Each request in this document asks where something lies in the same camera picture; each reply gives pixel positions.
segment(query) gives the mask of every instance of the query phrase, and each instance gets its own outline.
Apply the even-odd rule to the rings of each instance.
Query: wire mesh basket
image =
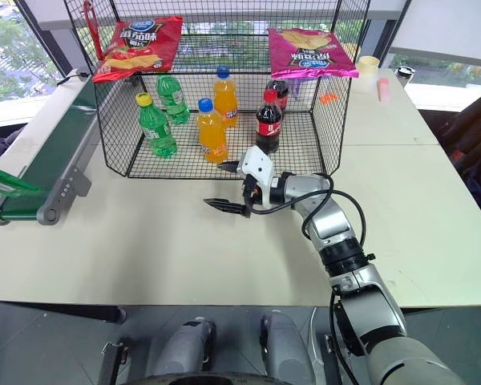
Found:
[[[354,61],[370,0],[94,0],[102,47],[111,41],[116,20],[135,21],[181,15],[182,38],[171,75],[183,89],[191,111],[187,124],[172,125],[178,151],[154,156],[138,123],[135,95],[149,92],[157,107],[156,76],[139,73],[95,85],[103,153],[109,168],[132,178],[236,179],[202,153],[195,124],[197,102],[213,99],[216,68],[228,66],[236,82],[239,118],[227,131],[228,160],[239,160],[255,144],[255,112],[271,79],[268,28],[334,32]],[[71,22],[91,71],[98,59],[83,17],[83,0],[65,0]],[[289,79],[289,100],[280,147],[271,154],[277,173],[333,173],[340,164],[350,78]]]

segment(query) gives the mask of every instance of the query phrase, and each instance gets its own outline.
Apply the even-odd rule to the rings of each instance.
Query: red chip bag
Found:
[[[180,16],[117,22],[111,44],[103,54],[93,82],[116,81],[138,71],[171,70],[182,23]]]

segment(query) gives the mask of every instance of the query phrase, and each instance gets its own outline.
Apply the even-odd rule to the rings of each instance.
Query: pink object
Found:
[[[380,102],[390,102],[390,93],[388,88],[388,78],[379,78],[378,80],[378,98]]]
[[[353,61],[330,32],[269,28],[269,55],[274,79],[358,77]]]

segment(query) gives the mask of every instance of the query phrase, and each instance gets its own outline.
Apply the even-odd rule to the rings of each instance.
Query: window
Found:
[[[0,102],[49,95],[61,78],[17,6],[0,0]]]
[[[481,97],[481,67],[396,54],[390,68],[399,66],[415,70],[406,92],[417,108],[462,111]]]

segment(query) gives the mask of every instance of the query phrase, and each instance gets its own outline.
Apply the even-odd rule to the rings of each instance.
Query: yellow bottle cap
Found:
[[[151,106],[153,103],[152,97],[147,92],[137,94],[135,100],[141,107]]]

